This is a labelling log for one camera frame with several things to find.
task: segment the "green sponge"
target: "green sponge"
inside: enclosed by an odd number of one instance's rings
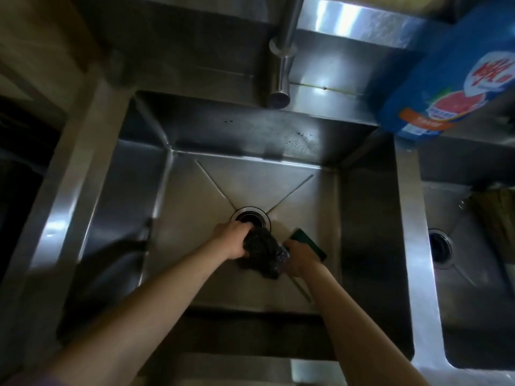
[[[290,239],[302,242],[303,244],[308,244],[310,248],[313,250],[313,252],[317,254],[321,262],[323,262],[327,258],[325,252],[322,249],[320,249],[318,245],[313,242],[312,239],[308,237],[304,230],[296,229],[290,236]]]

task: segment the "stainless steel sink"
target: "stainless steel sink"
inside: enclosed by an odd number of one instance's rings
[[[441,231],[432,251],[447,359],[462,369],[513,370],[515,298],[467,197],[473,187],[513,185],[515,150],[449,137],[418,150],[428,227]]]
[[[137,101],[76,268],[63,341],[252,206],[279,241],[302,228],[335,278],[413,357],[393,138],[345,169],[373,127],[150,92]],[[149,117],[169,149],[146,131]],[[164,351],[335,359],[316,307],[288,277],[264,279],[233,261],[207,281]]]

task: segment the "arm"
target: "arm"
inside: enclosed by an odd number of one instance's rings
[[[252,224],[230,222],[193,253],[145,283],[50,363],[48,373],[68,386],[132,382],[207,278],[227,259],[244,254]]]
[[[308,245],[292,240],[285,245],[290,250],[289,272],[310,289],[349,385],[429,385]]]

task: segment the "purple sleeve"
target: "purple sleeve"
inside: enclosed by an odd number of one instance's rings
[[[2,386],[65,386],[65,384],[48,375],[29,376],[18,374]]]

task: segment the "faucet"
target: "faucet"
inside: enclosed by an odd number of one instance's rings
[[[304,0],[285,0],[279,33],[268,43],[270,51],[266,106],[280,110],[290,104],[289,73],[297,54],[293,37]]]

